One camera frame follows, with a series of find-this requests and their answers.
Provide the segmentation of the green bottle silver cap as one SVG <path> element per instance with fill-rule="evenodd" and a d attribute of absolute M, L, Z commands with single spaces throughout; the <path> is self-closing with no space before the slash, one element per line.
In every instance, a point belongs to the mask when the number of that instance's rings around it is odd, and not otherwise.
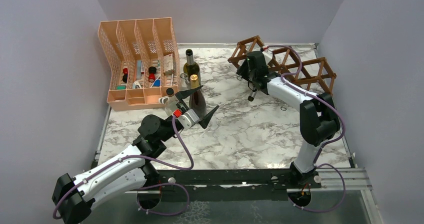
<path fill-rule="evenodd" d="M 257 94 L 257 92 L 258 92 L 258 89 L 257 89 L 257 87 L 253 84 L 253 83 L 251 83 L 251 82 L 249 82 L 248 84 L 247 84 L 247 86 L 248 86 L 248 88 L 250 89 L 250 94 L 249 94 L 249 96 L 248 96 L 248 101 L 249 102 L 253 102 L 254 101 L 254 99 L 255 99 L 255 96 L 256 96 L 256 94 Z"/>

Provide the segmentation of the dark green wine bottle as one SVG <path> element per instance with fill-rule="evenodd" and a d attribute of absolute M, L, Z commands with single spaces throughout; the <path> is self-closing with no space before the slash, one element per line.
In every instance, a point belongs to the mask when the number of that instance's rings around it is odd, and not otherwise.
<path fill-rule="evenodd" d="M 200 66 L 197 62 L 194 61 L 193 51 L 191 49 L 187 49 L 185 54 L 186 63 L 183 66 L 184 73 L 187 75 L 188 80 L 190 80 L 191 75 L 197 75 L 199 78 L 199 83 L 201 83 Z"/>

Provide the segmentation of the dark red gold-foil bottle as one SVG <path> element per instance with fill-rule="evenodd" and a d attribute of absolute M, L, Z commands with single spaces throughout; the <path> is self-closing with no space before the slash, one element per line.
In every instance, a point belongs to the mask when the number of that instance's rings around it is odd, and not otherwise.
<path fill-rule="evenodd" d="M 192 74 L 190 76 L 190 86 L 191 89 L 196 89 L 200 87 L 200 80 L 197 74 Z M 200 119 L 202 119 L 207 113 L 207 105 L 205 98 L 202 94 L 202 90 L 199 89 L 193 93 L 189 98 L 189 107 L 192 109 Z"/>

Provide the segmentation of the clear bottle with white label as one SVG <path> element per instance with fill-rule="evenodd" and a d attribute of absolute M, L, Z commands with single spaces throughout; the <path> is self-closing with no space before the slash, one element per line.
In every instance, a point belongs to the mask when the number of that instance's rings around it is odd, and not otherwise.
<path fill-rule="evenodd" d="M 164 104 L 164 110 L 168 116 L 171 116 L 176 110 L 178 110 L 177 104 L 179 100 L 175 96 L 175 92 L 172 88 L 166 90 L 167 99 Z"/>

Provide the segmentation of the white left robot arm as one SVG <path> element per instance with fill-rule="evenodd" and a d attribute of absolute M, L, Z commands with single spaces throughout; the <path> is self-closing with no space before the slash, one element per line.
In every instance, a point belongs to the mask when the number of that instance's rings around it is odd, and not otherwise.
<path fill-rule="evenodd" d="M 218 110 L 216 106 L 203 117 L 199 117 L 185 104 L 185 98 L 200 90 L 198 87 L 177 92 L 177 109 L 166 119 L 156 115 L 145 116 L 138 129 L 139 136 L 107 162 L 74 177 L 68 173 L 60 176 L 52 195 L 55 204 L 53 219 L 63 220 L 65 224 L 79 224 L 95 207 L 118 194 L 137 187 L 149 190 L 162 186 L 159 183 L 159 173 L 152 162 L 181 171 L 190 171 L 194 167 L 194 160 L 180 136 L 180 130 L 188 130 L 195 124 L 205 129 Z M 166 149 L 164 142 L 172 137 L 180 141 L 190 160 L 189 167 L 179 167 L 158 160 Z"/>

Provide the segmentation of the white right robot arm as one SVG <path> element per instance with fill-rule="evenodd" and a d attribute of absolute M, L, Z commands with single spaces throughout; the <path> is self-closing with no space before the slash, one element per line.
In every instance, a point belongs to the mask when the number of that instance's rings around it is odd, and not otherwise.
<path fill-rule="evenodd" d="M 340 130 L 341 124 L 329 93 L 316 94 L 287 81 L 268 70 L 272 53 L 252 51 L 246 54 L 237 75 L 252 85 L 248 100 L 261 91 L 279 99 L 299 112 L 299 128 L 303 138 L 298 156 L 289 167 L 289 183 L 300 188 L 316 169 L 316 161 L 326 141 Z"/>

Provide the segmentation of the clear glass bottle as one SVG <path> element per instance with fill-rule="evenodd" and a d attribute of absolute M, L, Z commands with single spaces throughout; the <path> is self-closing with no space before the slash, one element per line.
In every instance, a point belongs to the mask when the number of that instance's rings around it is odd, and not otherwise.
<path fill-rule="evenodd" d="M 189 79 L 189 76 L 186 74 L 186 73 L 181 73 L 180 74 L 180 78 L 181 78 L 181 80 L 186 84 L 186 85 L 189 85 L 190 84 L 190 79 Z"/>

